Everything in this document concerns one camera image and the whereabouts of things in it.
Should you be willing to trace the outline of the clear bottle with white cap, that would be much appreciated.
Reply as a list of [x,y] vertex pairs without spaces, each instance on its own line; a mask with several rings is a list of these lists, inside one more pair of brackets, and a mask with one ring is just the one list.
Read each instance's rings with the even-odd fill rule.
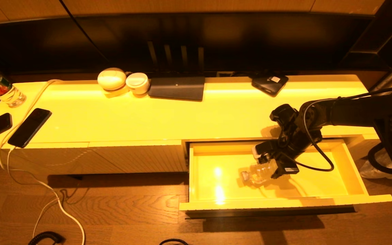
[[246,170],[241,171],[241,181],[247,186],[263,186],[273,180],[272,176],[276,169],[277,164],[275,160],[249,166]]

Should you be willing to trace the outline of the cream drawer with dark handle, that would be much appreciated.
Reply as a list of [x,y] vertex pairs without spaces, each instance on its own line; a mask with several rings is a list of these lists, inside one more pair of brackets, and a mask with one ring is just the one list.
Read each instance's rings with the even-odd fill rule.
[[260,187],[247,186],[240,173],[257,164],[251,148],[257,141],[191,143],[189,200],[179,210],[197,218],[240,212],[296,211],[342,208],[391,202],[390,194],[370,195],[350,152],[341,139],[323,142],[335,170],[320,172],[299,167]]

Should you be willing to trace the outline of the dark wooden shelf unit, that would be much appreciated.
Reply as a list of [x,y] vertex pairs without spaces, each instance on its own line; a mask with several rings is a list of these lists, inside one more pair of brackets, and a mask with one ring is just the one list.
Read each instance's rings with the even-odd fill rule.
[[346,70],[391,69],[389,62],[380,55],[391,39],[392,0],[385,0],[367,28],[339,62],[338,67]]

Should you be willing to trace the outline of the black television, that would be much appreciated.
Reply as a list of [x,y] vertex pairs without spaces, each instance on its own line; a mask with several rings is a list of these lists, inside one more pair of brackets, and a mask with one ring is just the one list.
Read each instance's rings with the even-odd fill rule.
[[370,17],[313,13],[169,13],[0,24],[6,76],[333,69]]

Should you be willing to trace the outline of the dark grey flat box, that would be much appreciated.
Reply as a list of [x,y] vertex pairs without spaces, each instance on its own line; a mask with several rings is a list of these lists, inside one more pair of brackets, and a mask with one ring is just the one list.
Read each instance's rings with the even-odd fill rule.
[[157,99],[201,102],[204,88],[204,77],[152,78],[148,95]]

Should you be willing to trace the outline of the white egg-shaped case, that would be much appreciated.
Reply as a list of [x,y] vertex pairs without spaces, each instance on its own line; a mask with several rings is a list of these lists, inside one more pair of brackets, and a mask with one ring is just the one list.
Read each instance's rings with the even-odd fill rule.
[[108,91],[118,90],[126,84],[126,74],[119,68],[107,68],[99,73],[97,82],[99,86]]

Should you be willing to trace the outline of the long white cabinet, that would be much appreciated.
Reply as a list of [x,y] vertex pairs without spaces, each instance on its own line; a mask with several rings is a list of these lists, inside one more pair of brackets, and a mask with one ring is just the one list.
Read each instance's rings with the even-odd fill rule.
[[354,96],[367,90],[355,75],[291,76],[276,97],[249,78],[208,78],[202,102],[153,99],[132,93],[106,98],[96,81],[49,85],[35,104],[51,111],[10,166],[34,174],[111,174],[187,171],[185,143],[275,137],[269,119],[279,105]]

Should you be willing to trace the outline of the white round lidded cup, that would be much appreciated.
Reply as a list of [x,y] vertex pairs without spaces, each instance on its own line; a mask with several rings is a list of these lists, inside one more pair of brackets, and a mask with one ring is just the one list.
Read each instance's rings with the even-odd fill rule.
[[150,80],[145,73],[133,73],[126,78],[126,86],[136,95],[142,95],[148,92]]

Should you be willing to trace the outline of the black device with white label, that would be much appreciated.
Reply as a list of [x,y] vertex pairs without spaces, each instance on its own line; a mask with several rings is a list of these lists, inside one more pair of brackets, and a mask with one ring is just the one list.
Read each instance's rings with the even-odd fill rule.
[[251,84],[263,93],[276,97],[285,87],[288,80],[287,76],[268,76],[252,79]]

